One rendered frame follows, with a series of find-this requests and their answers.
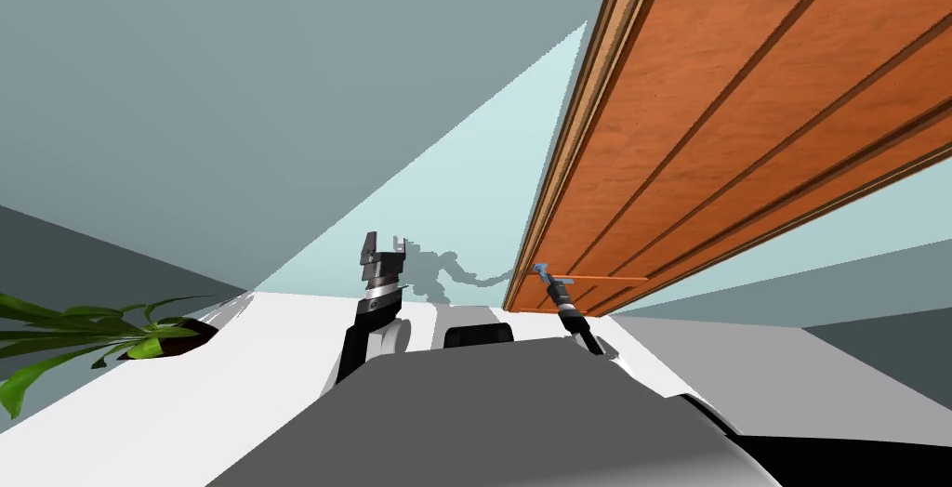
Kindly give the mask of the orange wooden door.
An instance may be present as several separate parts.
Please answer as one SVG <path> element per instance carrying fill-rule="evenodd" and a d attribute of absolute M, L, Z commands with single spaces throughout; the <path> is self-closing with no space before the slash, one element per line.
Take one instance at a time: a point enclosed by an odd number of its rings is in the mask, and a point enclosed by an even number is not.
<path fill-rule="evenodd" d="M 952 157 L 952 0 L 603 0 L 503 306 L 596 317 Z"/>

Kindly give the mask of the orange bar door handle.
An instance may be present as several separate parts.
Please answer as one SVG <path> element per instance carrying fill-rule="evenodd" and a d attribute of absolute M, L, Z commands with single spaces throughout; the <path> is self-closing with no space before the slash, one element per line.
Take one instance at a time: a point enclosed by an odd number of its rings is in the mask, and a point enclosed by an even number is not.
<path fill-rule="evenodd" d="M 542 276 L 539 275 L 540 280 L 543 283 L 550 283 L 551 275 L 552 274 L 549 274 L 548 278 L 542 278 Z M 647 281 L 644 276 L 570 276 L 570 278 L 575 281 L 574 283 L 643 283 Z"/>

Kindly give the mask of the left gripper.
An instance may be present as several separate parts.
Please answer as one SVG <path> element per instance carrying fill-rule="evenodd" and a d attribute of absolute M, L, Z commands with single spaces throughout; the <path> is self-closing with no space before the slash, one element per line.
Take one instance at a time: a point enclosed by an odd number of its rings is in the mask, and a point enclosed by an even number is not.
<path fill-rule="evenodd" d="M 363 266 L 362 281 L 366 282 L 366 290 L 399 282 L 399 274 L 403 272 L 405 262 L 405 238 L 394 236 L 392 250 L 393 252 L 378 252 L 377 231 L 365 234 L 360 264 Z"/>

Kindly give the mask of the green potted plant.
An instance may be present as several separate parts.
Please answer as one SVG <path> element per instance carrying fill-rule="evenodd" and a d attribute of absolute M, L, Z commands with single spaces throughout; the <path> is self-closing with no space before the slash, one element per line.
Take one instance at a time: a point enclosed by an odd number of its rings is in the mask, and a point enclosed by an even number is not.
<path fill-rule="evenodd" d="M 155 320 L 156 309 L 179 302 L 180 297 L 120 309 L 79 305 L 53 310 L 0 294 L 0 319 L 23 322 L 24 330 L 0 331 L 0 359 L 67 349 L 63 354 L 27 365 L 0 384 L 0 405 L 10 418 L 21 415 L 30 387 L 48 371 L 78 357 L 102 351 L 93 370 L 118 360 L 149 360 L 188 354 L 208 343 L 218 329 L 186 316 Z"/>

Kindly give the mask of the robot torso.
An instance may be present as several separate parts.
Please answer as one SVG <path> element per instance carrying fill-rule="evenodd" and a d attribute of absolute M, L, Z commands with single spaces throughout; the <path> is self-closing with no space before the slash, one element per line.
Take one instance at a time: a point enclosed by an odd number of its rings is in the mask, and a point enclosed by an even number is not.
<path fill-rule="evenodd" d="M 375 358 L 207 487 L 781 487 L 568 338 Z"/>

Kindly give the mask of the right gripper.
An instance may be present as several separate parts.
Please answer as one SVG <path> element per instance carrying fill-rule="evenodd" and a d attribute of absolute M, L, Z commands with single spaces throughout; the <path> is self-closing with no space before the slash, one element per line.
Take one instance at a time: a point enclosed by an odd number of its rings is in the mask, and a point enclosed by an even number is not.
<path fill-rule="evenodd" d="M 535 263 L 532 265 L 532 270 L 541 275 L 542 278 L 549 277 L 547 263 Z M 552 282 L 548 284 L 546 291 L 552 303 L 559 309 L 571 307 L 573 300 L 567 291 L 566 284 L 574 283 L 575 281 L 570 278 L 570 276 L 554 275 L 551 275 L 551 280 Z"/>

